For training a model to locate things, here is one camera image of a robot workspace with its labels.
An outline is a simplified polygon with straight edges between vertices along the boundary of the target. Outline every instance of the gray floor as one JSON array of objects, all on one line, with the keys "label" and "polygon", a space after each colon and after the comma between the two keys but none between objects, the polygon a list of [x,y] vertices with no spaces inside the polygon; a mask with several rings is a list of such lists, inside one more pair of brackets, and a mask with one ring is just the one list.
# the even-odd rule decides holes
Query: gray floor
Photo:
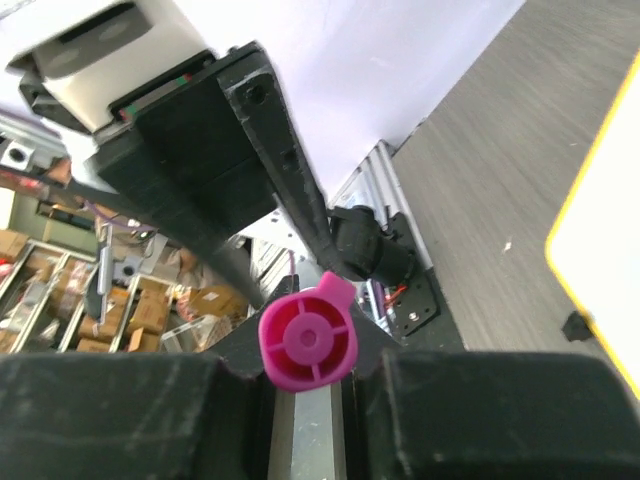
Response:
[{"label": "gray floor", "polygon": [[469,348],[601,355],[544,242],[639,46],[638,0],[529,0],[396,155]]}]

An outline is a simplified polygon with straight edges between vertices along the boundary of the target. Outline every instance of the black plastic bracket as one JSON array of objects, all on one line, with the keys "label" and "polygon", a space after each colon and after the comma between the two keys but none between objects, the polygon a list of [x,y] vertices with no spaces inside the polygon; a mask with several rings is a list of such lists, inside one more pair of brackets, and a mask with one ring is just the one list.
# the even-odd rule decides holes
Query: black plastic bracket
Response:
[{"label": "black plastic bracket", "polygon": [[[416,244],[403,213],[397,213],[389,219],[388,232],[394,241],[409,251],[416,251]],[[394,336],[406,337],[418,328],[434,319],[439,313],[439,305],[433,292],[433,286],[427,270],[421,266],[414,268],[405,280],[404,290],[394,304]]]},{"label": "black plastic bracket", "polygon": [[589,328],[587,319],[577,311],[571,312],[562,326],[562,333],[570,342],[584,342],[593,338],[593,332]]},{"label": "black plastic bracket", "polygon": [[366,206],[336,207],[330,215],[331,236],[351,280],[372,279],[386,287],[403,284],[416,268],[412,250],[384,232]]},{"label": "black plastic bracket", "polygon": [[[218,83],[271,182],[281,206],[318,264],[349,278],[331,239],[324,195],[289,118],[286,100],[267,54],[256,44],[242,62],[218,73]],[[233,52],[238,55],[247,47]]]}]

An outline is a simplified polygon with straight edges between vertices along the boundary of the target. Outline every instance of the pink plastic cap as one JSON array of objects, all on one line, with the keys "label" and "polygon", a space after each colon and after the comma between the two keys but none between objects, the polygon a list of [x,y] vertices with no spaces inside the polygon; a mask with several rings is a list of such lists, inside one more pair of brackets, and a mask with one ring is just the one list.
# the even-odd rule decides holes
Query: pink plastic cap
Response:
[{"label": "pink plastic cap", "polygon": [[264,369],[289,392],[340,381],[358,357],[349,308],[356,288],[327,272],[316,288],[287,295],[262,314],[258,337]]}]

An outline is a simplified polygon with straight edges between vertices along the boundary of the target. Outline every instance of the orange wire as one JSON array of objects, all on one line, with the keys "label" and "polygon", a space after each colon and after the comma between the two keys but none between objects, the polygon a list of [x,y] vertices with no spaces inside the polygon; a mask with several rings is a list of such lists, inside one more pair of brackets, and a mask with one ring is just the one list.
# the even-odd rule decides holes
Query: orange wire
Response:
[{"label": "orange wire", "polygon": [[398,297],[402,295],[402,292],[404,292],[406,289],[407,287],[405,285],[400,285],[398,289],[395,292],[393,292],[392,295],[389,295],[389,297],[385,300],[384,307],[385,308],[393,307],[394,303],[396,303],[396,300],[398,300]]}]

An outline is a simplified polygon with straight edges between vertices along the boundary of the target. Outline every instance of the black mount plate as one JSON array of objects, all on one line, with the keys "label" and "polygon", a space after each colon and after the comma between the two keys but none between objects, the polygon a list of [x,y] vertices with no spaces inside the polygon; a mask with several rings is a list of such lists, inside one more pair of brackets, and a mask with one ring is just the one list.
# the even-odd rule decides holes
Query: black mount plate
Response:
[{"label": "black mount plate", "polygon": [[[389,219],[389,232],[396,242],[416,251],[416,243],[407,218],[397,213]],[[402,292],[393,307],[396,316],[394,336],[406,337],[438,316],[440,308],[433,292],[433,286],[424,267],[416,268],[405,282],[407,289]]]}]

